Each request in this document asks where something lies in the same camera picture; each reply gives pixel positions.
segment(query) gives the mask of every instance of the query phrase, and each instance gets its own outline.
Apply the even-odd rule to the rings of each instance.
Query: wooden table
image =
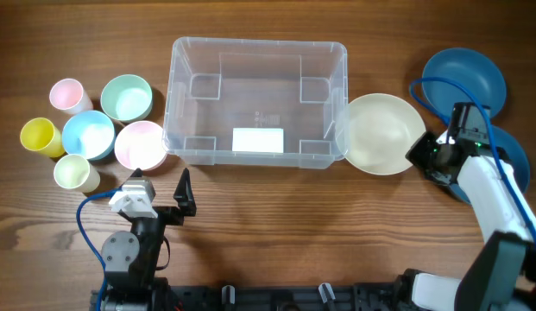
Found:
[[[162,124],[173,42],[181,36],[340,41],[349,53],[350,98],[385,92],[415,104],[408,83],[443,48],[474,48],[503,71],[508,101],[495,123],[532,164],[536,212],[536,2],[193,1],[0,7],[0,310],[84,310],[102,274],[75,223],[83,194],[53,179],[54,161],[25,151],[21,127],[69,116],[48,103],[53,83],[79,79],[98,104],[123,73],[155,89],[149,119]],[[149,176],[156,204],[185,163],[170,156]],[[96,165],[103,190],[130,174],[111,157]],[[345,161],[326,170],[191,167],[197,217],[167,229],[172,285],[315,285],[392,281],[408,267],[461,277],[482,247],[471,207],[419,171],[377,177]],[[128,224],[105,201],[83,215],[100,247]]]

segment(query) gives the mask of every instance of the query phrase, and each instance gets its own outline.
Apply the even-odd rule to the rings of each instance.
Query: mint green bowl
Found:
[[[143,120],[153,108],[153,90],[145,79],[124,74],[104,87],[101,107],[107,116],[118,121]]]

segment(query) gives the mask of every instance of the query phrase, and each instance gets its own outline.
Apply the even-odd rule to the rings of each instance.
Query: light blue bowl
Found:
[[[468,48],[448,48],[436,53],[425,65],[423,78],[452,79],[467,87],[490,107],[490,117],[500,112],[506,102],[506,81],[498,66],[488,57]],[[467,95],[455,86],[445,83],[423,83],[423,93],[440,113],[447,117],[455,103],[470,102]]]
[[[492,128],[496,145],[506,150],[513,166],[517,186],[522,193],[525,193],[530,182],[530,164],[525,150],[523,150],[515,137],[509,135],[505,130],[495,126]],[[450,186],[450,190],[463,202],[470,203],[467,194],[457,184]]]
[[[114,149],[114,124],[100,111],[81,112],[68,120],[62,131],[66,152],[87,160],[106,157]]]

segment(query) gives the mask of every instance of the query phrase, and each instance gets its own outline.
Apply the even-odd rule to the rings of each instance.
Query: beige plate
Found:
[[[374,175],[392,175],[412,166],[406,153],[425,132],[419,113],[404,99],[388,94],[368,94],[346,106],[337,129],[348,121],[350,143],[346,160]]]

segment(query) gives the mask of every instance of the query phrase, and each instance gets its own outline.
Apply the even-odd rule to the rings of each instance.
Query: clear plastic container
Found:
[[[348,148],[347,75],[338,42],[179,38],[164,148],[195,165],[327,168]]]

